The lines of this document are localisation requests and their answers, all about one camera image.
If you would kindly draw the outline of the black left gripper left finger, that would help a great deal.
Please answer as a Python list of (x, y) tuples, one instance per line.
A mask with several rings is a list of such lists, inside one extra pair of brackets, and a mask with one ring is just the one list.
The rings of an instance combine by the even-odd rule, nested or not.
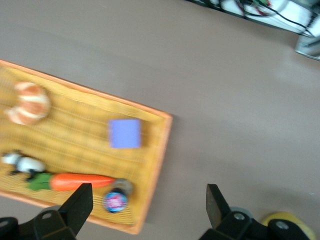
[(15, 217), (0, 219), (2, 240), (75, 240), (93, 210), (93, 187), (81, 184), (62, 204), (43, 209), (20, 224)]

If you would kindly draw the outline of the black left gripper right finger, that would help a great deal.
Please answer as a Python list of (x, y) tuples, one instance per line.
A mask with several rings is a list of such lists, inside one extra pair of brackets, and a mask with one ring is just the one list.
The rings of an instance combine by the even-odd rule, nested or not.
[(293, 221), (274, 218), (263, 225), (243, 211), (232, 210), (216, 184), (206, 186), (206, 212), (211, 224), (201, 240), (307, 240)]

